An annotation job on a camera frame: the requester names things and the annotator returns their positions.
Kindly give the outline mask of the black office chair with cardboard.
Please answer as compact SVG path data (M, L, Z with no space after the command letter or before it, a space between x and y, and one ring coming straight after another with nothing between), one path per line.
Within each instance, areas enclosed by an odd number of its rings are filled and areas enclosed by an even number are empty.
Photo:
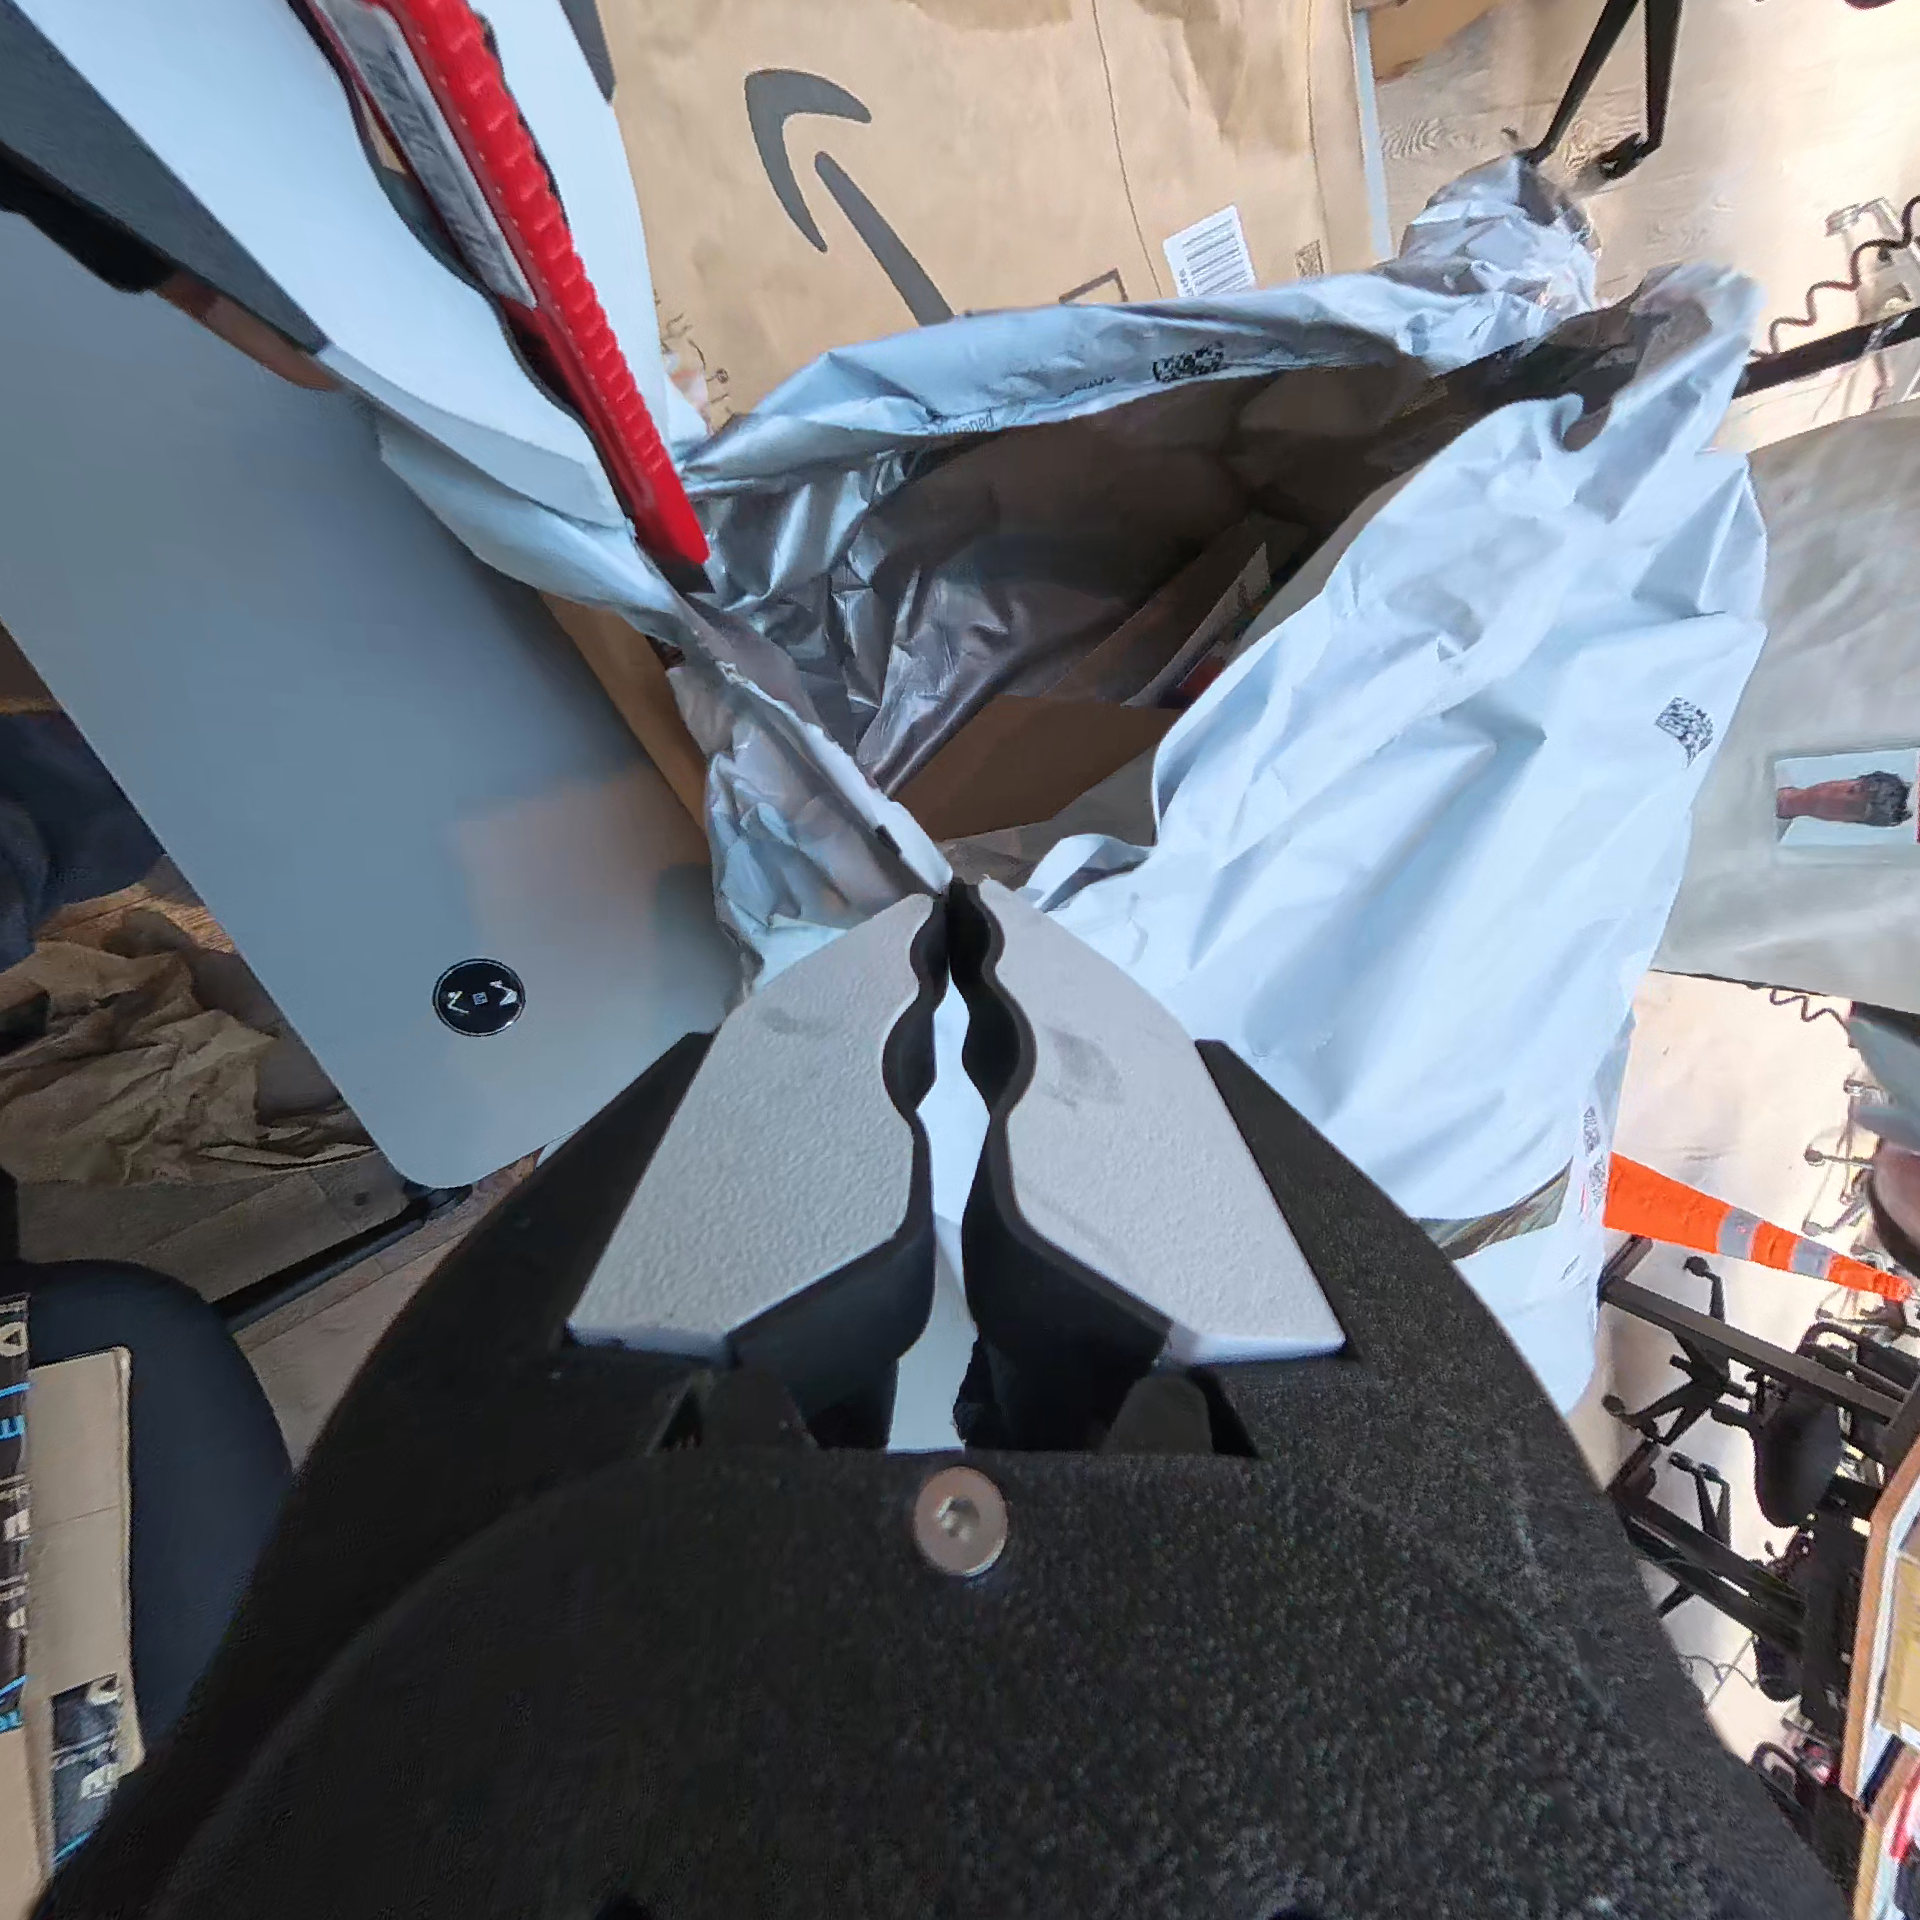
M4 1478L31 1360L129 1355L130 1675L167 1739L222 1649L293 1483L266 1388L213 1303L129 1262L4 1262Z

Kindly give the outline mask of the round black desk button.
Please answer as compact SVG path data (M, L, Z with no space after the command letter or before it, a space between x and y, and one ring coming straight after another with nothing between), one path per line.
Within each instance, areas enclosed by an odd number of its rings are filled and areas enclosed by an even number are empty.
M435 1018L462 1040L491 1040L523 1016L518 975L491 959L467 959L447 967L430 995Z

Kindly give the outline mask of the grey plastic mailer bag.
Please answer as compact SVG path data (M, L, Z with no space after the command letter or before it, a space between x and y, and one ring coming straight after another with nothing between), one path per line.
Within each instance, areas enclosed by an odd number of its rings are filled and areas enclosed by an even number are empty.
M687 451L703 595L374 439L475 559L678 650L742 992L998 881L1383 1186L1570 1412L1631 1001L1764 639L1713 446L1758 300L1691 266L1599 305L1580 208L1490 163L1369 273L827 352ZM908 823L993 697L1257 516L1302 559L1153 754L1035 823Z

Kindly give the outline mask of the crumpled brown paper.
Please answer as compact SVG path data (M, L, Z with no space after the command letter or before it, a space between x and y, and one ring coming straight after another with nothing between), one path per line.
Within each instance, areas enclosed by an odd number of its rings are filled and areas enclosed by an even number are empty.
M373 1140L236 952L151 907L4 975L3 1163L26 1186L213 1186Z

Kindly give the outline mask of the brown paper mailer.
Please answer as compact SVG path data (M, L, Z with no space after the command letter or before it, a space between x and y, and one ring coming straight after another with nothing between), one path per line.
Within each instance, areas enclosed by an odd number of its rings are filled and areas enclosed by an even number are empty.
M917 326L1211 298L1388 251L1348 6L596 16L665 362L711 428Z

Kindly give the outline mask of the plain cardboard box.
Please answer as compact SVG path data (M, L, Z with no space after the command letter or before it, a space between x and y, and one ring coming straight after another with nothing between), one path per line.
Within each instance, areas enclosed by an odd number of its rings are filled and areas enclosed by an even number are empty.
M820 580L734 584L639 627L777 697L957 842L1039 826L1159 748L1178 712L1135 696L1259 546L1278 591L1307 542L1242 505L1159 534L1140 515L886 513Z

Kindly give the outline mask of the black metal bar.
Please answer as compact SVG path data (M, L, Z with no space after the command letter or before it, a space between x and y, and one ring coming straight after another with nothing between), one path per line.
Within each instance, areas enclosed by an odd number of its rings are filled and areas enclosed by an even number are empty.
M1797 347L1751 356L1734 384L1734 398L1770 394L1795 382L1850 368L1865 356L1918 340L1918 308L1860 323Z

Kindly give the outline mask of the flat cardboard piece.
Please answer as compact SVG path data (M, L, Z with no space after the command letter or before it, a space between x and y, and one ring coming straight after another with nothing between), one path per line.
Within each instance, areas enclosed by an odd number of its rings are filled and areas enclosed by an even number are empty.
M31 1360L3 1305L3 1915L100 1825L145 1760L133 1672L130 1359Z

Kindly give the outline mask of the red utility knife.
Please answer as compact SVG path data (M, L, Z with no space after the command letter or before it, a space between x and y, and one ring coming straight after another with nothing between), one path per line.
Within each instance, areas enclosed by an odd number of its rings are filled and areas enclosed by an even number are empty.
M301 6L383 148L423 192L462 275L588 435L639 548L709 587L709 542L591 284L559 183L467 3Z

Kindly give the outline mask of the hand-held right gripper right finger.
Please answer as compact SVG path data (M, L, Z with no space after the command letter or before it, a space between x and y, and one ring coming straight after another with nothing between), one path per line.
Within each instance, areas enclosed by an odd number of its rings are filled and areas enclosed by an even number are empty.
M1095 1449L1155 1376L1321 1360L1346 1332L1174 1016L995 881L954 889L962 1212L983 1446Z

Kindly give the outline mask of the orange traffic cone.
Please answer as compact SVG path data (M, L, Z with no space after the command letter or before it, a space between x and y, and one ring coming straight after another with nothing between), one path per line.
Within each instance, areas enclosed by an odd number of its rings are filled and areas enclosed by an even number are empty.
M1842 1256L1626 1155L1610 1160L1602 1222L1610 1232L1684 1249L1701 1258L1763 1265L1895 1305L1915 1298L1915 1283L1900 1274Z

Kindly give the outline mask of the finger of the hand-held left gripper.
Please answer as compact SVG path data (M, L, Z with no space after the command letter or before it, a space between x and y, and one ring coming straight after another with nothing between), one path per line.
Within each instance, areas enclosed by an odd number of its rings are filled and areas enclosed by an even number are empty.
M647 411L670 428L657 288L634 172L612 110L614 68L594 3L477 3L503 79L550 175L572 242Z
M293 6L4 6L4 154L505 490L618 522L585 428L378 183Z

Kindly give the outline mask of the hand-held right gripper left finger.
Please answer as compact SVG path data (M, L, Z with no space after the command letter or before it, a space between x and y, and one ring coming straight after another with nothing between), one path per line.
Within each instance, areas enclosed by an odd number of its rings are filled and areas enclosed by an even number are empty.
M910 897L742 999L570 1335L767 1375L825 1446L884 1449L937 1294L922 1102L945 995L945 902Z

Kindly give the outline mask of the beige mailer with photo label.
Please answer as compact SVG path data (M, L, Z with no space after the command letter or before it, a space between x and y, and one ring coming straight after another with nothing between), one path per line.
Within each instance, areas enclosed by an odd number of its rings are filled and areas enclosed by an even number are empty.
M1918 410L1758 451L1766 635L1654 970L1918 1008Z

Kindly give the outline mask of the person's dark blue clothing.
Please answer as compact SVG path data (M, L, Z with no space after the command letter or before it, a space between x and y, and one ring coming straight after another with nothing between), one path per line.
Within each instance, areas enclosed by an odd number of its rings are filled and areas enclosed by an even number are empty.
M71 906L141 882L153 831L60 712L3 713L3 970Z

